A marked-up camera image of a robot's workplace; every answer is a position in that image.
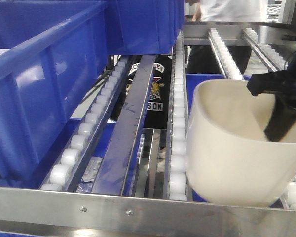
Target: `metal rail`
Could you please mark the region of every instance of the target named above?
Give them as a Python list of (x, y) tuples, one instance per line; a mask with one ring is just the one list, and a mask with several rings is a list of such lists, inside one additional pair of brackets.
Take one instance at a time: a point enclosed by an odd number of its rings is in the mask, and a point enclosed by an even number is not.
[(92, 193), (121, 195), (131, 157), (138, 147), (151, 90), (155, 55), (144, 55), (124, 102)]
[[(118, 99), (118, 95), (123, 87), (123, 78), (124, 79), (126, 78), (128, 69), (131, 66), (131, 61), (132, 61), (131, 58), (130, 57), (123, 57), (123, 58), (125, 61), (127, 61), (126, 66), (125, 66), (124, 70), (121, 72), (120, 77), (118, 78), (117, 84), (116, 84), (115, 88), (113, 89), (113, 91), (111, 93), (111, 97), (109, 97), (109, 100), (107, 102), (107, 106), (99, 114), (99, 120), (97, 121), (97, 123), (95, 125), (93, 133), (89, 136), (87, 144), (85, 145), (84, 149), (81, 151), (80, 158), (76, 162), (75, 166), (73, 167), (70, 177), (68, 178), (66, 183), (63, 185), (62, 191), (75, 192), (79, 182), (81, 181), (83, 173), (84, 173), (84, 171), (91, 159), (92, 153), (99, 141), (99, 137), (101, 136), (104, 126), (111, 115), (113, 107)], [(86, 114), (91, 111), (91, 106), (87, 110)], [(79, 126), (81, 123), (83, 123), (85, 121), (85, 116), (81, 119), (81, 122), (78, 124), (76, 130), (73, 132), (71, 138), (75, 134), (78, 134)], [(64, 146), (63, 151), (66, 148), (70, 147), (71, 138), (69, 139), (67, 144)], [(54, 165), (61, 163), (63, 151), (60, 153), (59, 157), (54, 162), (53, 167), (54, 167)], [(45, 177), (45, 179), (43, 180), (41, 185), (49, 182), (50, 174), (51, 174), (51, 170), (48, 172), (47, 176)]]
[(108, 236), (287, 237), (296, 236), (296, 211), (0, 187), (0, 231), (60, 236), (64, 229), (66, 236), (99, 230)]
[(247, 31), (243, 31), (243, 38), (248, 43), (250, 48), (254, 51), (254, 53), (259, 57), (259, 59), (266, 65), (266, 67), (271, 71), (279, 71), (281, 70), (273, 61), (272, 59), (263, 51), (261, 50), (258, 42), (255, 41)]

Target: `bolt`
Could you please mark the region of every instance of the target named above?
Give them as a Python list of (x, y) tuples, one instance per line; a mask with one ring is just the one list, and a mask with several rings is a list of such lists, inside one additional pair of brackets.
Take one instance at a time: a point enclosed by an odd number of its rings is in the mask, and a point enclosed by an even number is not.
[(88, 208), (86, 208), (85, 206), (80, 207), (80, 211), (81, 212), (87, 212)]
[(134, 213), (133, 213), (132, 210), (127, 210), (127, 211), (126, 211), (126, 215), (128, 215), (128, 216), (132, 216), (132, 215), (134, 215)]

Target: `roller conveyor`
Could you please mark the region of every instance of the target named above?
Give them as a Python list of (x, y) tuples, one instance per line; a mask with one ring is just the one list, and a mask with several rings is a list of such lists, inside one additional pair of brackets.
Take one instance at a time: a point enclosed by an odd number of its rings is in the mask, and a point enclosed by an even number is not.
[[(225, 46), (230, 44), (248, 44), (257, 55), (258, 52), (263, 55), (260, 59), (266, 66), (269, 65), (268, 68), (272, 71), (284, 68), (284, 60), (277, 55), (274, 56), (274, 52), (268, 53), (269, 47), (264, 43), (258, 43), (255, 33), (248, 30), (248, 26), (251, 25), (231, 25), (231, 32), (239, 33), (234, 38), (226, 38), (225, 30), (221, 31), (219, 25), (213, 27), (210, 24), (204, 25), (204, 35), (209, 35), (208, 39), (190, 38), (188, 32), (180, 33), (178, 36), (172, 54), (163, 200), (151, 199), (161, 134), (158, 129), (151, 131), (151, 162), (147, 171), (150, 192), (147, 198), (129, 197), (134, 191), (132, 188), (136, 189), (136, 174), (131, 178), (132, 184), (126, 184), (131, 162), (135, 160), (135, 163), (138, 163), (148, 142), (148, 136), (145, 136), (144, 141), (142, 133), (146, 131), (142, 125), (155, 59), (155, 56), (151, 55), (144, 56), (141, 60), (142, 66), (136, 73), (138, 83), (133, 84), (134, 93), (130, 92), (120, 119), (115, 125), (115, 131), (92, 189), (95, 194), (75, 193), (75, 188), (81, 180), (122, 88), (127, 68), (131, 65), (130, 57), (122, 57), (109, 76), (108, 86), (102, 88), (81, 120), (81, 124), (92, 123), (92, 131), (79, 130), (79, 124), (64, 147), (64, 151), (69, 148), (81, 151), (74, 156), (75, 165), (71, 175), (65, 183), (59, 184), (62, 186), (62, 192), (0, 187), (0, 203), (2, 200), (5, 203), (4, 209), (0, 205), (0, 231), (42, 236), (296, 236), (296, 211), (289, 210), (285, 195), (280, 198), (281, 206), (276, 208), (247, 208), (194, 202), (192, 190), (186, 183), (185, 171), (182, 168), (186, 149), (189, 96), (185, 80), (185, 43), (189, 45), (189, 42), (204, 42), (211, 45), (220, 62), (222, 74), (228, 79), (243, 80), (243, 75), (239, 74), (235, 64), (228, 63), (230, 54)], [(252, 27), (256, 30), (259, 28), (255, 24)], [(87, 137), (84, 146), (77, 147), (71, 144), (75, 135)], [(63, 155), (62, 152), (54, 165), (62, 164)], [(121, 157), (120, 162), (114, 162), (117, 156)], [(44, 184), (51, 183), (51, 173), (52, 170), (43, 181), (41, 189)]]

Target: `blue plastic crate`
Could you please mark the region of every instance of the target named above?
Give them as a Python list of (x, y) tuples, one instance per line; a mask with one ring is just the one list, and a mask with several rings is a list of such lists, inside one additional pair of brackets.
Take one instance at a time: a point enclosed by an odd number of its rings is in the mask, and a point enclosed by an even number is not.
[(184, 21), (184, 0), (106, 0), (108, 53), (169, 53)]
[(0, 1), (0, 179), (35, 169), (107, 63), (106, 7)]

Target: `stainless steel surface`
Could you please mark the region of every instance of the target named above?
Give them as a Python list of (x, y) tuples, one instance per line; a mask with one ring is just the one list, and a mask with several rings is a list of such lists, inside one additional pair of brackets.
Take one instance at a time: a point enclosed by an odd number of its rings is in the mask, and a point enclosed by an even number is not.
[(148, 198), (153, 198), (154, 195), (154, 185), (156, 181), (156, 173), (158, 166), (159, 157), (159, 143), (160, 143), (160, 129), (154, 129), (151, 139), (151, 147), (149, 153), (149, 163), (148, 163)]
[(261, 22), (186, 22), (183, 27), (185, 45), (210, 45), (208, 31), (216, 28), (227, 46), (246, 46), (242, 30), (250, 27), (258, 30)]
[(246, 31), (243, 31), (243, 38), (254, 51), (254, 53), (259, 57), (259, 59), (266, 65), (266, 67), (271, 71), (279, 71), (281, 70), (272, 59), (263, 52), (263, 50), (259, 47), (258, 43), (253, 40)]
[(283, 1), (279, 21), (285, 24), (296, 24), (296, 0)]
[(282, 40), (283, 35), (296, 36), (294, 32), (288, 29), (281, 29), (271, 26), (259, 26), (258, 28), (258, 42), (282, 45), (288, 48), (296, 49), (296, 42)]
[(92, 193), (123, 194), (131, 157), (144, 123), (155, 55), (144, 55), (124, 102)]
[[(38, 230), (37, 224), (45, 226)], [(296, 236), (296, 211), (0, 188), (0, 231), (13, 228), (46, 236), (93, 229), (112, 231), (109, 236), (288, 237)]]
[[(127, 75), (128, 69), (129, 69), (129, 67), (131, 65), (131, 61), (132, 61), (131, 57), (126, 57), (126, 58), (128, 58), (127, 64), (126, 64), (117, 84), (116, 84), (115, 89), (112, 92), (112, 96), (109, 98), (108, 105), (104, 109), (104, 111), (100, 114), (101, 118), (97, 122), (93, 133), (90, 135), (90, 137), (88, 139), (88, 143), (86, 144), (85, 148), (81, 151), (81, 158), (77, 161), (77, 163), (73, 167), (71, 176), (69, 177), (69, 179), (67, 180), (67, 182), (63, 186), (63, 189), (62, 189), (63, 191), (75, 192), (79, 182), (81, 181), (83, 173), (84, 173), (84, 171), (91, 159), (92, 153), (93, 153), (96, 145), (98, 144), (98, 140), (99, 140), (99, 137), (103, 131), (103, 128), (104, 128), (107, 120), (109, 119), (111, 112), (113, 110), (113, 107), (118, 99), (118, 95), (121, 92), (121, 89), (123, 88), (123, 84), (124, 84), (123, 79), (126, 79), (126, 75)], [(84, 122), (84, 118), (85, 118), (85, 116), (83, 116), (83, 118), (81, 119), (81, 122), (79, 124)], [(77, 134), (78, 129), (79, 129), (79, 125), (77, 126), (76, 130), (73, 132), (73, 135)], [(67, 144), (64, 146), (64, 149), (70, 147), (70, 141), (71, 141), (71, 139), (68, 140)], [(62, 153), (63, 152), (60, 153), (60, 155), (56, 159), (54, 165), (60, 164)], [(47, 174), (47, 176), (43, 180), (42, 184), (49, 182), (50, 173), (51, 173), (51, 171), (49, 171), (49, 173)]]

